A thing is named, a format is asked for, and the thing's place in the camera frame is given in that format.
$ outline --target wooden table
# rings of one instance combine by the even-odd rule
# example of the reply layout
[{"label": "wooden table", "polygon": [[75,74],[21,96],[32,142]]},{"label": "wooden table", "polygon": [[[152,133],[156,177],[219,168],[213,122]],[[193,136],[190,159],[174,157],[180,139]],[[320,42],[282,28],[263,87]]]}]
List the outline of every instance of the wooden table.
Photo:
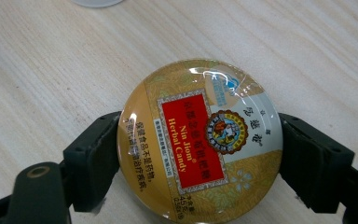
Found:
[{"label": "wooden table", "polygon": [[[62,150],[161,66],[212,58],[265,88],[278,111],[356,152],[358,1],[134,1],[86,8],[66,1],[0,1],[0,198],[16,175]],[[168,223],[118,172],[101,213],[74,223]],[[278,176],[232,223],[341,223],[314,214]]]}]

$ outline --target round tin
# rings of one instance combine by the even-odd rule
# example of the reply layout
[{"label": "round tin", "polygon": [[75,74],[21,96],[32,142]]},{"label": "round tin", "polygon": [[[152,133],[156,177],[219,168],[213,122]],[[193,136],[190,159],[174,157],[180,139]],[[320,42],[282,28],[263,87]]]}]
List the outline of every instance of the round tin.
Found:
[{"label": "round tin", "polygon": [[278,114],[252,77],[187,60],[147,77],[117,134],[121,170],[139,199],[179,223],[216,223],[256,206],[282,158]]}]

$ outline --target wood grain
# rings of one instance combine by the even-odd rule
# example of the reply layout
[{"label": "wood grain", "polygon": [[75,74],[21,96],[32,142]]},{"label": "wood grain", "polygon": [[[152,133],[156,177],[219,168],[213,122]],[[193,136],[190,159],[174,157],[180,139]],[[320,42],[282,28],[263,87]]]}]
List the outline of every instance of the wood grain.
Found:
[{"label": "wood grain", "polygon": [[[134,1],[86,8],[70,1],[0,0],[0,198],[22,169],[60,161],[99,116],[181,59],[234,64],[278,111],[302,118],[356,152],[358,1]],[[314,214],[279,177],[232,223],[341,223]],[[122,173],[98,216],[74,223],[168,223],[131,193]]]}]

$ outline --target logo emblem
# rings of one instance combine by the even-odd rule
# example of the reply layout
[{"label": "logo emblem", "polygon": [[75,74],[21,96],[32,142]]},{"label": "logo emblem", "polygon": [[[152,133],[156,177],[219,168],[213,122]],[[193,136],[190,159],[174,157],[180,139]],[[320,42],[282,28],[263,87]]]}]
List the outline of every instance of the logo emblem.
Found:
[{"label": "logo emblem", "polygon": [[245,120],[231,110],[219,110],[208,119],[206,139],[221,154],[233,154],[246,144],[248,126]]}]

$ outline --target herbal candy tin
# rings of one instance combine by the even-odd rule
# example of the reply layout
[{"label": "herbal candy tin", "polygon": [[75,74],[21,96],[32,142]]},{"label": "herbal candy tin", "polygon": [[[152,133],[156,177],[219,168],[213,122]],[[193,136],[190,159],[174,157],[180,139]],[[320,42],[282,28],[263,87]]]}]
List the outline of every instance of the herbal candy tin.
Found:
[{"label": "herbal candy tin", "polygon": [[171,63],[130,96],[117,133],[139,199],[179,223],[226,222],[271,187],[282,158],[278,114],[263,88],[214,60]]}]

